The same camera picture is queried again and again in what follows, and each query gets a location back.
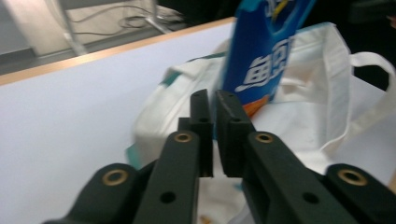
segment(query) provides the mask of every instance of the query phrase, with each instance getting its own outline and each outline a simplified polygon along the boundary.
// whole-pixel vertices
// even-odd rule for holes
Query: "floor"
[[[64,21],[55,0],[3,0],[3,3],[32,47],[35,57],[0,63],[0,75],[77,56],[64,36]],[[88,52],[94,52],[161,35],[158,30],[141,20],[150,11],[152,9],[149,8],[148,0],[130,0],[73,9],[70,10],[70,18],[77,21],[73,22],[75,32],[84,33],[78,35],[78,40]],[[162,24],[172,30],[186,26],[172,9],[159,7],[159,16]]]

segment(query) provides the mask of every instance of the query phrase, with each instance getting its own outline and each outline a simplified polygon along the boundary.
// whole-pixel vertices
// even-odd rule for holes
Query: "white tote bag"
[[[158,159],[167,135],[177,130],[178,118],[189,116],[193,92],[208,89],[213,100],[223,62],[223,57],[217,55],[169,69],[166,81],[150,96],[136,121],[131,150],[143,164]],[[350,110],[353,66],[371,64],[389,73],[389,87],[376,105],[355,118]],[[339,146],[369,130],[395,107],[392,65],[370,52],[350,55],[335,26],[322,23],[295,36],[276,98],[259,110],[252,122],[256,130],[278,135],[307,167],[324,173]],[[221,175],[215,153],[215,178],[201,180],[198,217],[213,223],[227,223],[234,217],[245,204],[238,182]]]

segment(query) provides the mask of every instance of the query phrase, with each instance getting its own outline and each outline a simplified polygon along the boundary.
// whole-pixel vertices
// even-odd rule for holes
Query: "wooden table edge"
[[[187,28],[184,30],[176,31],[176,32],[173,32],[173,33],[170,33],[167,35],[158,35],[158,36],[154,36],[151,38],[136,41],[133,43],[114,47],[111,49],[104,49],[104,50],[100,50],[100,51],[93,52],[90,54],[82,55],[79,57],[59,61],[56,63],[49,63],[49,64],[41,65],[38,67],[33,67],[33,68],[18,71],[18,72],[5,74],[5,75],[0,76],[0,86],[7,85],[9,83],[13,83],[13,82],[17,82],[17,81],[21,81],[21,80],[25,80],[30,77],[41,76],[41,75],[44,75],[44,74],[47,74],[50,72],[62,70],[62,69],[68,68],[68,67],[77,66],[77,65],[80,65],[83,63],[88,63],[88,62],[92,62],[95,60],[103,59],[105,57],[119,54],[119,53],[125,52],[127,50],[138,49],[138,48],[142,48],[142,47],[145,47],[145,46],[148,46],[151,44],[169,40],[172,38],[180,37],[183,35],[193,34],[195,32],[203,31],[205,29],[213,28],[213,27],[220,26],[220,25],[230,23],[233,21],[234,21],[234,18],[227,18],[227,19],[223,19],[223,20],[219,20],[219,21],[212,21],[212,22],[205,23],[202,25],[193,26],[193,27],[190,27],[190,28]]]
[[[396,194],[396,170],[393,172],[393,178],[390,180],[388,187]]]

